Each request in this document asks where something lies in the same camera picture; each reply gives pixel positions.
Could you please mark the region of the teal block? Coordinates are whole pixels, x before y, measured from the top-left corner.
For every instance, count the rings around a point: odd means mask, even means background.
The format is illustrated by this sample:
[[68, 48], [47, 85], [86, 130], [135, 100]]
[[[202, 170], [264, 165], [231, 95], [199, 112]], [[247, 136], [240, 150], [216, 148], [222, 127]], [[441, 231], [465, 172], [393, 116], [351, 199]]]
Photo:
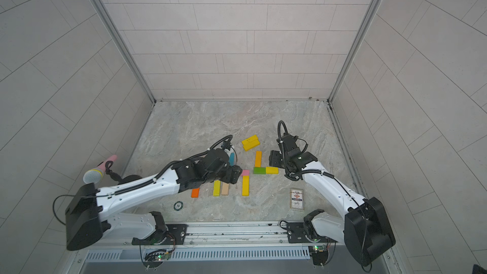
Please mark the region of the teal block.
[[234, 166], [235, 165], [235, 154], [234, 153], [231, 153], [230, 154], [229, 164], [230, 164], [230, 166]]

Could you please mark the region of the amber orange block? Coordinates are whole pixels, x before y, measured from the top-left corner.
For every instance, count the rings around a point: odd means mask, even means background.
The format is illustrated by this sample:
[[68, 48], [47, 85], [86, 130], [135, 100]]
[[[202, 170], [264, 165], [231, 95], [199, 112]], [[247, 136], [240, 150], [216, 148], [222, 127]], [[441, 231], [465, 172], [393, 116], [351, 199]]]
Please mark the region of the amber orange block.
[[257, 151], [256, 152], [255, 167], [261, 167], [261, 165], [262, 165], [262, 156], [263, 156], [263, 153], [261, 151]]

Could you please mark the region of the green block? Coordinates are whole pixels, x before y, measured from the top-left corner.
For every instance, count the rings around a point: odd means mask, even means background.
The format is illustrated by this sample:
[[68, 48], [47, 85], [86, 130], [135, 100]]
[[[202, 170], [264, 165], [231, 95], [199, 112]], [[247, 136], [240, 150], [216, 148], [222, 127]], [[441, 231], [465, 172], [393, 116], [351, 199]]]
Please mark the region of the green block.
[[253, 173], [255, 175], [265, 175], [266, 174], [266, 168], [265, 167], [254, 167]]

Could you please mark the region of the small yellow block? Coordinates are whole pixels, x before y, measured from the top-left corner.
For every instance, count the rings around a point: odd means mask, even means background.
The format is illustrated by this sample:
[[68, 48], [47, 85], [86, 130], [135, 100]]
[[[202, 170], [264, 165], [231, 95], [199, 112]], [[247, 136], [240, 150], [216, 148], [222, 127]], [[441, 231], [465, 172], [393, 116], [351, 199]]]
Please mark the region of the small yellow block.
[[265, 173], [267, 175], [277, 175], [277, 174], [279, 174], [279, 168], [277, 168], [277, 167], [266, 167]]

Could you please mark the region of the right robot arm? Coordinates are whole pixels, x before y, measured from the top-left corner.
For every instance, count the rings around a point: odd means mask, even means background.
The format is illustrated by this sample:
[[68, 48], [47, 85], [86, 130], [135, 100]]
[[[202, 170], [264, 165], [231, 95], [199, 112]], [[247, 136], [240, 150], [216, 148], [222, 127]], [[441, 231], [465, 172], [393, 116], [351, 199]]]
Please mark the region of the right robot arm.
[[356, 193], [339, 181], [305, 148], [299, 148], [298, 136], [288, 132], [284, 121], [277, 125], [280, 166], [290, 181], [305, 181], [315, 188], [339, 213], [338, 217], [316, 209], [304, 219], [306, 236], [311, 241], [324, 237], [342, 243], [363, 271], [390, 248], [396, 239], [382, 202]]

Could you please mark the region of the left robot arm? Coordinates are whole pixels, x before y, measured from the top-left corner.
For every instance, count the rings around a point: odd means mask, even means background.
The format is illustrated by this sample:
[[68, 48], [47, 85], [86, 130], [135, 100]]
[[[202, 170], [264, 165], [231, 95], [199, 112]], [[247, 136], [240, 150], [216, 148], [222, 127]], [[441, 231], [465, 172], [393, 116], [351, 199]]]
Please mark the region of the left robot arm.
[[232, 136], [206, 151], [171, 161], [159, 173], [125, 184], [97, 189], [83, 185], [65, 210], [66, 247], [78, 251], [103, 238], [130, 237], [136, 246], [161, 244], [171, 238], [162, 214], [126, 214], [125, 210], [150, 200], [222, 181], [235, 184], [242, 168], [230, 163]]

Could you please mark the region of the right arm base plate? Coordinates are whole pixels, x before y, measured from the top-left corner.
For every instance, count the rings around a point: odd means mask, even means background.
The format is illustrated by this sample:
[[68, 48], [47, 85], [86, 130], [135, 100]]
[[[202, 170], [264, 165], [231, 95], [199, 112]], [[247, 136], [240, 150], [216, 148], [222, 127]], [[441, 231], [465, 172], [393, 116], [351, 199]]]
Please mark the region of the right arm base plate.
[[288, 242], [290, 244], [311, 244], [312, 246], [315, 246], [316, 244], [333, 244], [336, 242], [328, 237], [318, 236], [317, 238], [312, 238], [308, 236], [304, 229], [303, 222], [282, 222], [281, 227], [286, 231]]

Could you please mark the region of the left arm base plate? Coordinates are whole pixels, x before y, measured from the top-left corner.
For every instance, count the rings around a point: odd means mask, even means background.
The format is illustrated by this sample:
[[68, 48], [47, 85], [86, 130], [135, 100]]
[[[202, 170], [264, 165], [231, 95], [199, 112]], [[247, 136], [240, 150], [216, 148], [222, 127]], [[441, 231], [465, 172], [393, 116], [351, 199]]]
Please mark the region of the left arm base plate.
[[145, 239], [134, 237], [131, 244], [133, 246], [183, 245], [187, 229], [186, 224], [169, 224], [166, 231], [158, 229]]

